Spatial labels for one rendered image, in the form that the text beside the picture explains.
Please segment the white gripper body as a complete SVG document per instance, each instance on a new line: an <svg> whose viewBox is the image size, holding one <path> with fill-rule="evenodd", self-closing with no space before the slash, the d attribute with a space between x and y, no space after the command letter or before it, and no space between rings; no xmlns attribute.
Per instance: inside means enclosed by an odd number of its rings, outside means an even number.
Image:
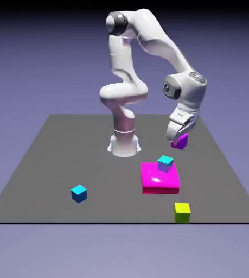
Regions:
<svg viewBox="0 0 249 278"><path fill-rule="evenodd" d="M181 136L189 132L195 126L194 119L194 117L189 118L185 122L185 125L171 119L167 127L167 139L171 142L177 142Z"/></svg>

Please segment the small purple cube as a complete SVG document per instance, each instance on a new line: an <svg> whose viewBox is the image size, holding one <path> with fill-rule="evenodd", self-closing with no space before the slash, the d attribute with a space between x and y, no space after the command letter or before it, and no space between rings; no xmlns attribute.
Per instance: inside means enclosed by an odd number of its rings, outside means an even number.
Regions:
<svg viewBox="0 0 249 278"><path fill-rule="evenodd" d="M188 144L188 134L182 135L176 143L171 142L171 147L179 150L184 149Z"/></svg>

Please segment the small cyan cube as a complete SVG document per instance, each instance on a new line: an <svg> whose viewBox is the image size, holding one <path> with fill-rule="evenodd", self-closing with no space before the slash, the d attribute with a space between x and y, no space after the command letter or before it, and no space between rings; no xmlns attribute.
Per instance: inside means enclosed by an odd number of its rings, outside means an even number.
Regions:
<svg viewBox="0 0 249 278"><path fill-rule="evenodd" d="M173 162L174 159L172 157L162 155L157 160L158 170L167 173L172 168Z"/></svg>
<svg viewBox="0 0 249 278"><path fill-rule="evenodd" d="M71 197L80 203L87 199L87 189L83 185L77 185L71 189Z"/></svg>

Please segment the small yellow cube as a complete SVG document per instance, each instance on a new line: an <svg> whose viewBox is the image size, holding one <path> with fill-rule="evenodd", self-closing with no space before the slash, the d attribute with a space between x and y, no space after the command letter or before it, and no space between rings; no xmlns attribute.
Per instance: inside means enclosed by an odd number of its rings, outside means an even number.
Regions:
<svg viewBox="0 0 249 278"><path fill-rule="evenodd" d="M189 203L174 203L175 223L190 223L191 210Z"/></svg>

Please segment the large magenta box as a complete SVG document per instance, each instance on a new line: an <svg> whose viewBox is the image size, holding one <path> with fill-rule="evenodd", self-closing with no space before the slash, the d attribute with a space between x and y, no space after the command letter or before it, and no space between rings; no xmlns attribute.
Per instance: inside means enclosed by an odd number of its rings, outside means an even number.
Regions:
<svg viewBox="0 0 249 278"><path fill-rule="evenodd" d="M158 169L157 162L142 162L141 181L144 194L178 194L180 191L175 163L168 172L164 172Z"/></svg>

